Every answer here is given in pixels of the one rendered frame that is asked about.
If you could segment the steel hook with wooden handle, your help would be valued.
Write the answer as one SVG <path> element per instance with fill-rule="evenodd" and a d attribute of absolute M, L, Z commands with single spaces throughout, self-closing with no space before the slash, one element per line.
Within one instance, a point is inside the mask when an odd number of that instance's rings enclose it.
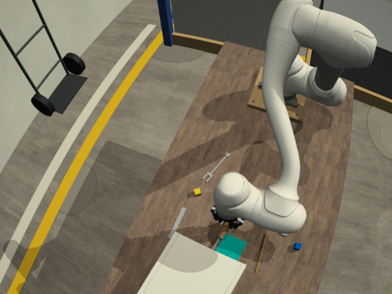
<path fill-rule="evenodd" d="M 228 222 L 224 222 L 224 223 L 222 224 L 221 228 L 219 229 L 217 235 L 216 235 L 217 240 L 216 240 L 216 242 L 214 243 L 214 245 L 213 245 L 213 247 L 212 247 L 213 250 L 214 250 L 215 247 L 217 246 L 219 240 L 224 238 L 224 236 L 225 236 L 225 234 L 227 233 L 227 231 L 228 231 Z"/>

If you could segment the teal square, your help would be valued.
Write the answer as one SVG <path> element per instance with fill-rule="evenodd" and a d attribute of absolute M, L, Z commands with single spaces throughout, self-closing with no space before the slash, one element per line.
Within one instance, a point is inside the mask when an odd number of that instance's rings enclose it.
<path fill-rule="evenodd" d="M 247 242 L 226 233 L 216 251 L 238 261 L 246 244 Z"/>

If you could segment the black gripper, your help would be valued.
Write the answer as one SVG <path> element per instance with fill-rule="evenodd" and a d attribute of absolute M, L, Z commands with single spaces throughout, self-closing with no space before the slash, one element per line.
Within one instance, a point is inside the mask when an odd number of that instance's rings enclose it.
<path fill-rule="evenodd" d="M 224 222 L 228 222 L 228 232 L 231 230 L 231 228 L 233 227 L 234 229 L 237 229 L 240 225 L 243 225 L 243 223 L 244 223 L 244 219 L 242 219 L 242 218 L 236 218 L 236 219 L 232 219 L 232 220 L 226 220 L 226 219 L 223 219 L 223 218 L 221 218 L 218 214 L 217 214 L 217 212 L 216 212 L 216 206 L 215 205 L 213 205 L 213 207 L 211 208 L 211 210 L 210 210 L 211 212 L 212 212 L 212 214 L 213 214 L 213 217 L 214 217 L 214 220 L 215 221 L 217 221 L 217 220 L 219 220 L 219 227 L 221 228 L 221 226 L 222 226 L 222 224 L 224 223 Z M 219 219 L 220 218 L 220 219 Z M 237 221 L 236 223 L 235 223 L 235 221 Z"/>

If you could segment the blue cube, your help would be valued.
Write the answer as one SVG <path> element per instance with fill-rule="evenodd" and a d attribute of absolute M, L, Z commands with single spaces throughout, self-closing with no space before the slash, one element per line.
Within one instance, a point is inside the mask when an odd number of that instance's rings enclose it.
<path fill-rule="evenodd" d="M 302 245 L 302 244 L 300 244 L 300 243 L 295 243 L 295 246 L 294 246 L 293 249 L 295 249 L 295 250 L 300 250 L 300 249 L 301 249 L 301 245 Z"/>

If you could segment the grey wrench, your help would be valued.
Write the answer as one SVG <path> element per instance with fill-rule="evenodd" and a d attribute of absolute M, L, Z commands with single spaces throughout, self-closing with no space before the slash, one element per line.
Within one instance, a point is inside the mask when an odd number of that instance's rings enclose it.
<path fill-rule="evenodd" d="M 210 176 L 210 177 L 206 180 L 206 182 L 208 182 L 208 181 L 213 177 L 212 173 L 217 169 L 218 166 L 220 166 L 220 164 L 226 159 L 226 157 L 228 158 L 230 155 L 231 155 L 230 153 L 226 152 L 226 153 L 224 154 L 225 157 L 217 164 L 217 166 L 212 170 L 212 172 L 211 172 L 211 173 L 208 172 L 202 179 L 205 179 L 207 176 Z"/>

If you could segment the grey flat bar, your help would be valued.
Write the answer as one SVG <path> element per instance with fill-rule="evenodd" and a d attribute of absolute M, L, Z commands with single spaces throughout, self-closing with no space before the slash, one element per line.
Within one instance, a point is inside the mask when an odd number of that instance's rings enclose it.
<path fill-rule="evenodd" d="M 172 230 L 171 230 L 171 232 L 170 232 L 170 234 L 169 234 L 169 236 L 168 236 L 168 238 L 171 238 L 172 235 L 174 234 L 174 232 L 177 230 L 178 225 L 179 225 L 179 223 L 181 222 L 181 219 L 183 218 L 186 209 L 187 209 L 187 208 L 182 207 L 182 209 L 181 209 L 181 211 L 180 211 L 180 213 L 179 213 L 179 215 L 178 215 L 178 217 L 177 217 L 177 219 L 176 219 L 176 222 L 175 222 L 175 224 L 174 224 L 174 226 L 173 226 L 173 228 L 172 228 Z"/>

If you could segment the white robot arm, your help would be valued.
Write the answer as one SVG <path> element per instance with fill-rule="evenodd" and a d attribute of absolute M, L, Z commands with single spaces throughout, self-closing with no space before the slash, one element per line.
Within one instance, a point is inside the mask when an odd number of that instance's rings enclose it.
<path fill-rule="evenodd" d="M 285 105 L 297 108 L 298 94 L 330 107 L 342 104 L 347 88 L 340 74 L 344 68 L 369 66 L 376 45 L 375 36 L 362 24 L 318 9 L 311 0 L 279 3 L 269 26 L 258 87 L 281 156 L 282 173 L 266 191 L 239 173 L 221 176 L 213 197 L 221 218 L 242 218 L 283 234 L 303 226 L 306 210 L 297 194 L 300 159 Z M 317 67 L 303 61 L 298 55 L 300 47 L 320 55 Z"/>

